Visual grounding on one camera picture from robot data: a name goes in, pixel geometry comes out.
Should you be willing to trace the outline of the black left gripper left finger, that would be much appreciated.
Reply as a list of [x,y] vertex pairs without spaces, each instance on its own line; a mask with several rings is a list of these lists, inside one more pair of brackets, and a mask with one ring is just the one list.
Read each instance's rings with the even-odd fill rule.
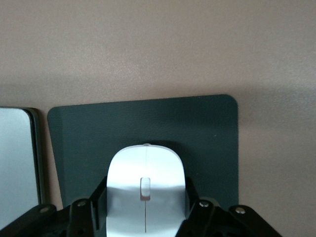
[[107,177],[89,198],[75,200],[62,210],[37,205],[0,231],[2,237],[105,237]]

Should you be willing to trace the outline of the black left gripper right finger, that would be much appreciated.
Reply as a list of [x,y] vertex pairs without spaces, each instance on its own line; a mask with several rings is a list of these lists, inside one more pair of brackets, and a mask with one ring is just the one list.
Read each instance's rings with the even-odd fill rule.
[[209,198],[200,197],[190,177],[186,177],[190,212],[179,228],[181,237],[279,237],[254,209],[234,205],[225,211]]

